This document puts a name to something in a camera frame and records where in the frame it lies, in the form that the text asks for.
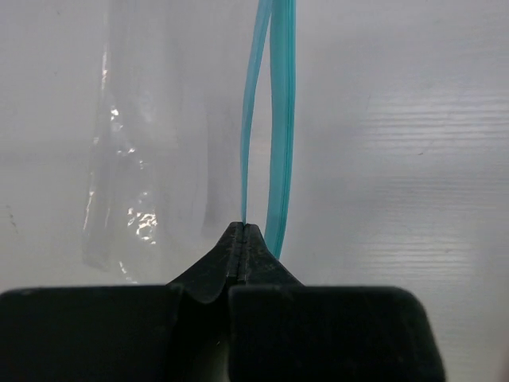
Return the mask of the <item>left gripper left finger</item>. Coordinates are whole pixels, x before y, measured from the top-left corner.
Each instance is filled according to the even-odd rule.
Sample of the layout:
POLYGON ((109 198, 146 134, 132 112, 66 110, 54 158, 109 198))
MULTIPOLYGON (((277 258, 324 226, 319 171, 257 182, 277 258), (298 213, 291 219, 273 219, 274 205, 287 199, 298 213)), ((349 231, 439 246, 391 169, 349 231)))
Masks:
POLYGON ((242 253, 243 223, 232 222, 216 245, 168 286, 183 287, 198 303, 212 303, 225 288, 238 282, 242 253))

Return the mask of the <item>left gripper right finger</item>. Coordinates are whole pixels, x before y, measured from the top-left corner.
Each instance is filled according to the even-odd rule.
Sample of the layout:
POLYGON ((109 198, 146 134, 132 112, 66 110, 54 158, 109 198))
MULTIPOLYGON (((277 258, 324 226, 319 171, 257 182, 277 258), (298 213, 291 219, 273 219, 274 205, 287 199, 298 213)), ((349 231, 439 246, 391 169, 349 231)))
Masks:
POLYGON ((237 226, 237 284, 302 286, 270 252, 258 225, 242 223, 237 226))

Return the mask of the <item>clear zip top bag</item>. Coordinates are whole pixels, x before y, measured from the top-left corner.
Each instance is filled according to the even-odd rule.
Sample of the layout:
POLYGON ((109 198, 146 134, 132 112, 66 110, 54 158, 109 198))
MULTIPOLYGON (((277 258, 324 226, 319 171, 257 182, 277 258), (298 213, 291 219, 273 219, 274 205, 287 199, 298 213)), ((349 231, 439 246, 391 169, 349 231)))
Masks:
POLYGON ((293 159, 293 1, 111 1, 84 210, 83 259, 165 281, 246 223, 255 98, 270 66, 264 239, 280 256, 293 159))

